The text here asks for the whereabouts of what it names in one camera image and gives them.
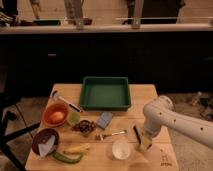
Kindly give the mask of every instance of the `banana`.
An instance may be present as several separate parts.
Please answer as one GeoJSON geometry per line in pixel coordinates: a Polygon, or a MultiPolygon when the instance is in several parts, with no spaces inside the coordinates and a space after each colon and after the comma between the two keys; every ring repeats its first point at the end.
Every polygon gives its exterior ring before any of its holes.
{"type": "Polygon", "coordinates": [[[88,149],[90,149],[90,144],[84,143],[78,146],[69,147],[68,149],[64,150],[63,153],[64,154],[84,153],[88,149]]]}

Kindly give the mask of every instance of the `wooden tabletop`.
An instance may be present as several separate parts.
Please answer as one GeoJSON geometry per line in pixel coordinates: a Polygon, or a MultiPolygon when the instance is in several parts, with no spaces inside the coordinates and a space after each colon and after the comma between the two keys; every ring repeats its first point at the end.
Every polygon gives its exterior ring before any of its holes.
{"type": "MultiPolygon", "coordinates": [[[[60,95],[78,105],[81,84],[55,84],[53,90],[58,90],[60,95]]],[[[71,130],[68,123],[57,128],[60,136],[57,151],[62,152],[69,146],[74,146],[84,142],[90,143],[90,150],[83,156],[77,164],[66,164],[52,158],[51,155],[41,158],[30,151],[27,159],[27,170],[72,170],[72,171],[178,171],[176,156],[171,145],[168,130],[162,127],[160,134],[153,139],[152,147],[146,152],[137,151],[138,141],[133,131],[134,125],[143,126],[144,115],[143,106],[157,97],[154,85],[130,85],[130,96],[132,106],[128,111],[112,111],[113,118],[108,127],[103,131],[96,128],[88,137],[84,137],[79,132],[71,130]],[[95,140],[95,135],[99,133],[112,133],[127,130],[125,135],[108,137],[100,142],[95,140]],[[115,140],[125,139],[131,146],[131,155],[127,160],[116,160],[112,155],[112,144],[115,140]]],[[[103,111],[83,111],[81,120],[88,119],[96,121],[103,111]]],[[[41,123],[39,130],[45,126],[41,123]]]]}

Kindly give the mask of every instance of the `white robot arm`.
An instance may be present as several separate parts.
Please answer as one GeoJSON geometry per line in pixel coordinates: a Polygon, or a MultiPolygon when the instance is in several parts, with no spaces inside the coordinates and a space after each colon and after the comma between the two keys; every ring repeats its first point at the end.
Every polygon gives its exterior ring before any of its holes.
{"type": "Polygon", "coordinates": [[[152,138],[159,134],[162,125],[213,149],[213,123],[173,112],[172,109],[173,103],[167,96],[159,96],[144,106],[143,150],[151,147],[152,138]]]}

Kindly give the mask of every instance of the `white bowl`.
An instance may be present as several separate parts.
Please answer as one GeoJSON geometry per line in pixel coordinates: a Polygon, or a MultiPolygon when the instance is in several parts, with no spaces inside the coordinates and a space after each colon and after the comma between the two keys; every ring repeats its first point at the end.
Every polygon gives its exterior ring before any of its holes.
{"type": "Polygon", "coordinates": [[[117,140],[112,145],[112,154],[118,160],[125,160],[131,153],[130,145],[124,140],[117,140]]]}

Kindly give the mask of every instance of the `green tray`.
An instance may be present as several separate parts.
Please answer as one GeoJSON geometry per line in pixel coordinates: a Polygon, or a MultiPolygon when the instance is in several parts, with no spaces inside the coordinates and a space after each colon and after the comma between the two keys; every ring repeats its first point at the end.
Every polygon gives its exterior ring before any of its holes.
{"type": "Polygon", "coordinates": [[[80,106],[84,110],[127,110],[131,106],[128,78],[84,77],[80,106]]]}

